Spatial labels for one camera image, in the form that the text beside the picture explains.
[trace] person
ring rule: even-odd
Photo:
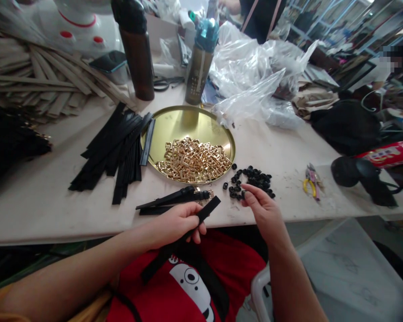
[[[373,63],[375,68],[348,88],[348,91],[353,93],[365,85],[371,85],[373,91],[381,89],[392,72],[403,70],[403,45],[384,47],[381,55],[370,59],[369,62]],[[362,74],[363,71],[358,72],[355,78]]]
[[[241,205],[252,209],[267,247],[275,318],[327,321],[278,205],[261,189],[247,184],[242,189],[247,192]],[[193,215],[201,208],[194,202],[177,205],[1,289],[0,321],[234,321],[252,278],[266,263],[248,245],[253,236],[245,243],[216,229],[206,230],[204,223],[198,226]],[[186,259],[206,261],[196,270],[174,254],[144,285],[140,273],[157,250],[192,229],[188,243],[183,243],[192,249]],[[119,273],[118,286],[107,287]]]
[[[294,22],[294,26],[304,33],[308,32],[310,26],[318,19],[318,16],[316,16],[316,14],[320,6],[321,1],[316,3],[311,10],[301,13]]]
[[[257,39],[259,44],[266,42],[269,36],[270,25],[278,1],[281,2],[273,24],[274,29],[285,9],[286,0],[259,0],[252,16],[249,18],[244,33],[253,39]],[[246,21],[254,2],[255,0],[219,0],[219,6],[226,7],[232,15],[241,14]]]

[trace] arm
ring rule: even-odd
[[[242,205],[251,207],[269,249],[275,317],[278,321],[328,321],[292,245],[278,205],[261,189],[248,184],[242,184],[242,189],[247,191]]]
[[[219,6],[226,7],[232,15],[237,15],[242,11],[239,0],[219,0]]]
[[[198,225],[197,203],[175,206],[151,222],[63,259],[23,278],[0,302],[1,313],[20,314],[32,322],[64,321],[141,254],[172,243]],[[204,224],[193,234],[200,243]]]
[[[381,89],[384,86],[384,83],[385,83],[384,81],[373,82],[372,90]]]

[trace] person's left hand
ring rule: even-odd
[[[171,244],[196,228],[199,220],[194,215],[202,209],[203,207],[195,202],[179,204],[147,223],[153,242],[152,249]],[[200,234],[206,234],[204,223],[194,231],[191,237],[188,237],[187,242],[192,238],[196,244],[200,244]]]

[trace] hand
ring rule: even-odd
[[[147,223],[153,243],[152,249],[171,244],[196,228],[199,220],[194,215],[202,209],[203,207],[195,202],[179,204]],[[192,236],[188,237],[187,242],[192,238],[196,244],[200,244],[200,234],[206,235],[205,223],[202,223]]]
[[[243,207],[251,207],[258,229],[267,245],[272,246],[282,241],[285,245],[292,245],[277,203],[260,188],[243,183],[242,189],[246,192],[245,200],[242,200],[241,204]]]
[[[232,15],[237,15],[241,12],[239,0],[219,0],[219,7],[226,7]]]

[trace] cartoon print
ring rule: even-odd
[[[169,262],[175,266],[170,270],[170,275],[194,301],[203,313],[207,322],[214,322],[214,312],[210,306],[210,294],[197,271],[172,255]]]

